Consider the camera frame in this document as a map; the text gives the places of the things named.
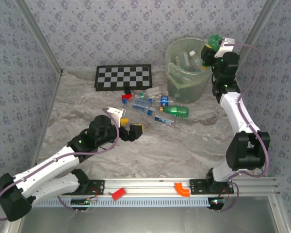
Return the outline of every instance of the checkered board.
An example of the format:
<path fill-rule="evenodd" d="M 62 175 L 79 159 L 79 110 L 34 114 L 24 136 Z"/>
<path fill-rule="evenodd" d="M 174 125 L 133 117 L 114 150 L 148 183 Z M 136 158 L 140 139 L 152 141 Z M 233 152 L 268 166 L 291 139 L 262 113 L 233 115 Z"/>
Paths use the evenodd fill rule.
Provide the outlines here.
<path fill-rule="evenodd" d="M 151 87 L 151 65 L 97 67 L 96 91 L 144 90 Z"/>

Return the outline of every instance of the green trash bin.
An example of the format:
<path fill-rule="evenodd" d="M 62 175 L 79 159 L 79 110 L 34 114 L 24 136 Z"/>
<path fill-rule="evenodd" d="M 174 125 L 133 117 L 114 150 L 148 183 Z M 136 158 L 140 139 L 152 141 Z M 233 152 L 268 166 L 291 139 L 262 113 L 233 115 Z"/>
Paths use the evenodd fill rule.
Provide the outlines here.
<path fill-rule="evenodd" d="M 168 78 L 168 93 L 179 103 L 197 101 L 206 87 L 212 72 L 211 68 L 203 72 L 188 72 L 176 65 L 176 56 L 181 51 L 192 50 L 200 54 L 206 42 L 199 38 L 186 37 L 172 43 L 166 52 L 166 75 Z"/>

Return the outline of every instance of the wallpaper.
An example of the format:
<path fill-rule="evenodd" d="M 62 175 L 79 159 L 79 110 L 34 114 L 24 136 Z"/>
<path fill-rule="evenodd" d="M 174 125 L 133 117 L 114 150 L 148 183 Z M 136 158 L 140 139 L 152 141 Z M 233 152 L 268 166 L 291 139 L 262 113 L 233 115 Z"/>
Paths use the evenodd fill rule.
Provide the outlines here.
<path fill-rule="evenodd" d="M 14 2 L 0 1 L 0 176 L 29 168 L 56 81 Z"/>
<path fill-rule="evenodd" d="M 263 54 L 263 68 L 244 100 L 251 117 L 271 136 L 269 175 L 278 177 L 291 217 L 291 0 L 279 2 L 255 44 Z M 238 74 L 242 90 L 257 64 L 252 51 Z"/>
<path fill-rule="evenodd" d="M 61 68 L 152 64 L 185 36 L 243 42 L 265 0 L 27 0 Z"/>

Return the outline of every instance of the purple cable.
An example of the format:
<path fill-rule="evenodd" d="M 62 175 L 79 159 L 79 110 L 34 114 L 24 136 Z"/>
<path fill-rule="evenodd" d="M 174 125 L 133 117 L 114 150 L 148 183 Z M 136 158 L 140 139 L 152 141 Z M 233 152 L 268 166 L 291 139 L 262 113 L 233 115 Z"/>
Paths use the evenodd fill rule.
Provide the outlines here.
<path fill-rule="evenodd" d="M 105 153 L 107 151 L 110 151 L 112 148 L 115 147 L 119 137 L 120 137 L 120 131 L 118 129 L 118 125 L 116 123 L 116 120 L 112 117 L 112 115 L 110 113 L 107 112 L 107 108 L 103 108 L 102 109 L 107 115 L 108 117 L 110 117 L 110 119 L 112 120 L 112 122 L 114 123 L 115 125 L 115 128 L 116 128 L 116 138 L 115 138 L 115 141 L 112 143 L 112 145 L 103 150 L 103 151 L 100 151 L 100 152 L 72 152 L 72 153 L 68 153 L 68 154 L 63 154 L 61 156 L 58 156 L 56 159 L 57 161 L 62 159 L 62 158 L 65 158 L 67 156 L 70 156 L 70 155 L 77 155 L 77 156 L 81 156 L 81 155 L 89 155 L 89 156 L 93 156 L 93 155 L 96 155 L 96 154 L 102 154 L 102 153 Z M 29 177 L 33 176 L 34 174 L 38 173 L 39 171 L 45 169 L 47 166 L 51 165 L 52 163 L 55 163 L 55 160 L 52 160 L 52 161 L 49 161 L 48 163 L 44 164 L 42 167 L 38 168 L 37 170 L 33 171 L 32 173 L 28 174 L 27 176 L 24 177 L 24 179 L 28 179 Z M 8 190 L 10 189 L 11 187 L 13 187 L 14 185 L 17 185 L 18 183 L 22 182 L 22 180 L 18 180 L 18 181 L 15 181 L 14 183 L 8 185 L 5 189 L 3 189 L 1 192 L 0 192 L 0 197 Z M 60 202 L 67 208 L 69 208 L 68 206 L 66 206 L 62 200 L 60 199 Z M 6 221 L 7 220 L 7 217 L 5 218 L 0 218 L 0 221 Z"/>
<path fill-rule="evenodd" d="M 225 45 L 225 46 L 245 46 L 245 47 L 249 47 L 251 49 L 254 49 L 256 52 L 258 52 L 258 55 L 259 55 L 259 65 L 258 65 L 258 68 L 257 68 L 257 71 L 251 81 L 251 83 L 249 84 L 249 86 L 245 89 L 245 91 L 243 91 L 241 93 L 241 95 L 238 97 L 238 100 L 237 100 L 237 107 L 238 107 L 238 110 L 240 112 L 240 114 L 242 115 L 242 118 L 243 120 L 246 122 L 247 126 L 249 127 L 249 129 L 251 129 L 251 131 L 254 133 L 254 135 L 257 137 L 258 141 L 260 142 L 261 146 L 262 146 L 262 149 L 263 149 L 263 152 L 265 154 L 265 169 L 264 171 L 260 174 L 260 175 L 253 175 L 247 171 L 239 171 L 233 175 L 231 175 L 230 177 L 228 177 L 227 179 L 227 183 L 228 184 L 233 184 L 236 186 L 236 189 L 237 189 L 237 195 L 236 195 L 236 199 L 234 200 L 234 202 L 229 206 L 227 207 L 226 209 L 223 209 L 221 210 L 221 212 L 225 212 L 225 211 L 228 211 L 230 210 L 238 201 L 238 197 L 239 197 L 239 188 L 237 186 L 236 183 L 234 182 L 230 182 L 231 179 L 235 178 L 236 176 L 238 176 L 239 174 L 246 174 L 248 176 L 251 176 L 251 177 L 254 177 L 254 178 L 260 178 L 260 177 L 263 177 L 264 175 L 266 175 L 267 171 L 268 171 L 268 168 L 269 168 L 269 156 L 268 156 L 268 152 L 267 152 L 267 149 L 265 147 L 265 144 L 262 140 L 262 138 L 260 137 L 260 135 L 258 134 L 258 132 L 251 126 L 250 122 L 248 121 L 248 119 L 246 118 L 245 114 L 243 113 L 243 110 L 241 108 L 241 99 L 243 98 L 243 96 L 245 95 L 245 93 L 249 90 L 249 88 L 251 87 L 251 85 L 253 84 L 253 82 L 257 79 L 258 77 L 258 73 L 262 67 L 262 54 L 261 52 L 254 46 L 252 45 L 247 45 L 247 44 L 231 44 L 231 45 Z"/>

